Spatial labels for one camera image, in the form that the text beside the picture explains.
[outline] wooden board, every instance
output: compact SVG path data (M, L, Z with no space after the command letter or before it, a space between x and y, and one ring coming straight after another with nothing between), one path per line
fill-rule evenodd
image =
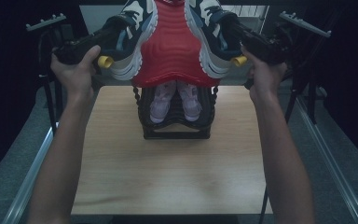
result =
M244 87L219 87L207 140L144 140L132 87L102 87L73 214L258 214L264 189L255 109Z

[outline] sneaker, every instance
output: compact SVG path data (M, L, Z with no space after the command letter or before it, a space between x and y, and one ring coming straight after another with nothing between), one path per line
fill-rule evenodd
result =
M202 110L198 100L197 87L183 81L177 81L177 88L182 98L183 109L185 110L185 118L188 121L195 121L200 117Z
M170 109L171 99L176 92L176 81L169 81L156 87L155 98L150 105L150 119L161 123Z
M142 65L141 46L155 31L157 21L153 0L129 0L120 14L106 21L103 29L119 30L118 39L114 40L116 46L102 52L114 56L110 71L115 79L130 80L138 74Z
M238 20L237 14L223 10L217 0L186 0L185 17L191 33L201 42L204 72L213 78L228 75L230 60L241 55L240 40L226 32L228 24Z

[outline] red fabric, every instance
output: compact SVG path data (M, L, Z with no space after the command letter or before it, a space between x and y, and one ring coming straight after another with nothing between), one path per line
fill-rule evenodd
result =
M200 66L200 42L187 27L184 1L157 0L158 25L141 48L143 63L132 84L155 87L169 80L182 80L213 87L220 79L208 77Z

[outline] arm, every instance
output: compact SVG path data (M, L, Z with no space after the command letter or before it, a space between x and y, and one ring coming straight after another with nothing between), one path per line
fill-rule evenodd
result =
M52 56L51 69L67 89L68 103L35 181L28 223L70 223L92 104L92 61L99 52L99 47L90 49L78 65Z
M268 66L242 49L254 67L255 104L268 196L276 223L314 223L310 180L284 119L278 88L286 65Z

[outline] shoe sole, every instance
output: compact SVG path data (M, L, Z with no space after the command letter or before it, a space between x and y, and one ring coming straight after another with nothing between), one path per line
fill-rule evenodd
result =
M153 13L150 18L150 22L146 25L145 30L142 32L139 40L136 44L135 50L129 57L115 62L115 66L111 68L112 76L117 80L130 80L138 75L142 66L142 53L141 46L146 42L150 36L155 32L158 23L158 10L156 3L153 3Z
M201 43L200 50L200 65L202 70L212 78L222 78L228 75L231 61L222 60L211 52L208 41L204 33L199 29L196 21L191 12L190 4L185 1L185 18L188 28L190 29L193 36L195 36Z

